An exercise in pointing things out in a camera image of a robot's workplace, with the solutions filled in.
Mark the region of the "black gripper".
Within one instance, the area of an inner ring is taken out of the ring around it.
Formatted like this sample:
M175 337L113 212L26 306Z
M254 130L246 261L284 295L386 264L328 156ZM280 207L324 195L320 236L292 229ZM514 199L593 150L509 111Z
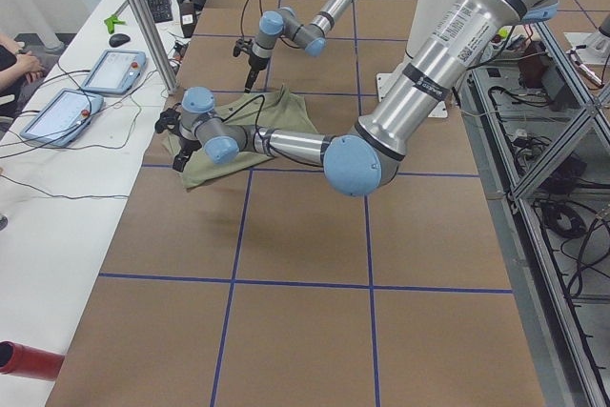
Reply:
M200 150L202 145L198 140L187 139L181 134L177 135L176 139L178 140L180 150L173 159L173 169L183 173L193 153Z
M244 84L244 92L250 92L252 90L259 73L267 68L268 59L256 54L251 54L249 56L248 64L250 69Z

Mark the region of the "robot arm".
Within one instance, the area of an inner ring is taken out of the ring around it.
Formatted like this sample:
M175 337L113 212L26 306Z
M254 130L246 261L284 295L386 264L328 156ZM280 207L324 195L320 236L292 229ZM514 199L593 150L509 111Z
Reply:
M249 56L250 69L244 92L252 90L259 73L267 68L278 39L285 37L307 54L318 56L326 47L329 32L354 2L355 0L327 0L307 23L301 22L295 11L288 6L264 11L259 19L255 37L239 38L234 45L235 57L240 53Z
M173 167L182 171L199 150L217 165L242 152L283 156L320 166L340 193L367 195L395 177L408 138L476 65L498 30L545 21L555 15L558 3L455 0L380 104L342 136L287 132L255 123L232 125L215 112L209 90L188 89L173 128L180 145Z

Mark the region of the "person hand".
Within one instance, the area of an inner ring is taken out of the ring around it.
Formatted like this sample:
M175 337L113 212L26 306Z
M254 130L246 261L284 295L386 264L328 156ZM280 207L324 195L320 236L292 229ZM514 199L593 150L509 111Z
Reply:
M28 83L33 83L45 76L46 69L41 61L30 52L16 54L14 65L19 78L24 78Z

